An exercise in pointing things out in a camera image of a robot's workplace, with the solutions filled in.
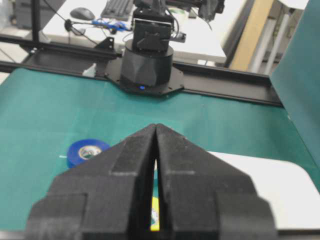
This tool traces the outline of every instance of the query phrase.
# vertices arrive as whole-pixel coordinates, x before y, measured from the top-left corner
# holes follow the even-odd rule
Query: green cutting mat
[[[297,163],[320,190],[320,171],[282,108],[187,93],[152,98],[109,82],[18,69],[0,86],[0,229],[25,228],[32,204],[67,169],[63,156],[73,142],[114,145],[151,123],[209,151]]]

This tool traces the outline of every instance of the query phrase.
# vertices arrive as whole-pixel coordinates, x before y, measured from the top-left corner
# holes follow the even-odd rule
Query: black cylindrical base
[[[122,61],[121,81],[149,87],[169,82],[173,54],[170,46],[165,53],[134,51],[132,40],[128,40]]]

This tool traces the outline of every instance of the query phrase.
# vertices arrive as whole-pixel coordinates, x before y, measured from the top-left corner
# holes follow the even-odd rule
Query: keyboard
[[[101,17],[127,22],[134,7],[134,0],[108,0]]]

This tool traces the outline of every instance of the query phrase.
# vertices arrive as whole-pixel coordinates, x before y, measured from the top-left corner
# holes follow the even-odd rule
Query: white desk
[[[309,0],[278,0],[290,9],[305,10]]]
[[[222,47],[226,44],[247,0],[225,0],[222,14],[216,14],[210,25]]]
[[[287,161],[210,152],[248,174],[270,203],[279,230],[320,229],[320,194],[307,172]]]
[[[75,22],[85,22],[72,18],[70,12],[77,7],[83,7],[90,9],[95,17],[99,18],[105,5],[106,0],[66,0],[58,10],[58,13],[66,19],[71,19]],[[84,25],[79,25],[79,27],[75,25],[75,27],[79,29],[85,28]],[[202,19],[188,19],[181,27],[181,31],[187,34],[185,43],[170,42],[170,45],[174,49],[174,58],[176,60],[185,60],[186,62],[205,60],[224,63],[227,59],[214,31],[211,31]],[[58,15],[52,17],[44,27],[43,33],[53,42],[68,43],[69,33],[64,28],[64,21]],[[119,53],[124,48],[123,38],[127,34],[128,32],[118,32],[116,35],[113,35],[115,43],[114,47]],[[88,28],[85,35],[95,42],[101,42],[106,38],[99,28]],[[83,36],[75,36],[73,33],[71,33],[70,36],[71,44],[83,47],[94,47],[94,44]]]

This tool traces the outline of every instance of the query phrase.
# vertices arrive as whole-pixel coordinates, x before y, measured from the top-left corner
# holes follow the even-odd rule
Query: tape roll
[[[69,168],[74,168],[108,148],[110,148],[109,144],[97,139],[76,141],[68,149],[67,165]]]

